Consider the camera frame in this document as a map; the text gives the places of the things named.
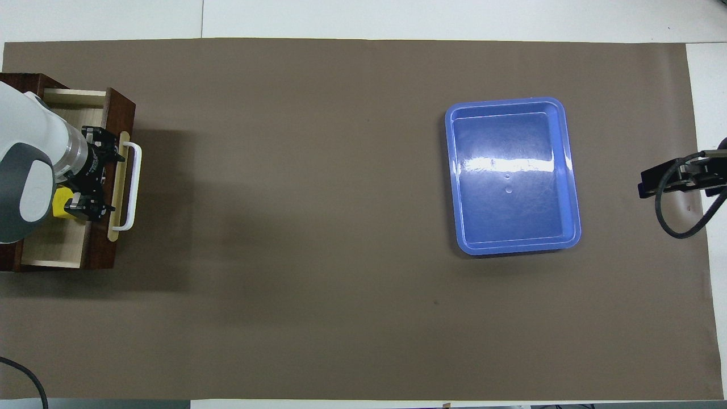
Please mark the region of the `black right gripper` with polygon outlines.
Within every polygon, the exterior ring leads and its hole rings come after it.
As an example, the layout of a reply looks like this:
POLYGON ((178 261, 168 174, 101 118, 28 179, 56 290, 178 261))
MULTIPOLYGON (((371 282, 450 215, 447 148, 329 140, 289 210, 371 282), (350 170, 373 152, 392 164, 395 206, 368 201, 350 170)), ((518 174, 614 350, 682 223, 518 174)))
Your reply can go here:
MULTIPOLYGON (((689 155, 684 168, 687 174, 686 182, 681 174, 680 167, 670 174, 665 183, 663 194, 673 191, 686 192, 704 190, 707 197, 720 194, 725 189, 726 182, 726 137, 716 149, 707 149, 689 155)), ((646 199, 657 194, 659 183, 671 166, 678 160, 668 160, 660 165, 644 170, 639 183, 639 197, 646 199)))

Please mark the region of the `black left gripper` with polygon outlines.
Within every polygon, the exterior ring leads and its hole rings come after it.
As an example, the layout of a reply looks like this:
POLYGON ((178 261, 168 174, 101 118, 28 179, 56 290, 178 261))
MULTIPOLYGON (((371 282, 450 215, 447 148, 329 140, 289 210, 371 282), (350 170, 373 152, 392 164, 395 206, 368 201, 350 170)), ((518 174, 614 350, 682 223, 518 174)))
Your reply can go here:
POLYGON ((66 213, 78 220, 100 221, 116 211, 98 192, 102 189, 106 164, 125 162, 126 158, 119 154, 116 135, 105 128, 83 126, 82 135, 86 139, 71 140, 58 161, 57 183, 75 192, 63 204, 66 213))

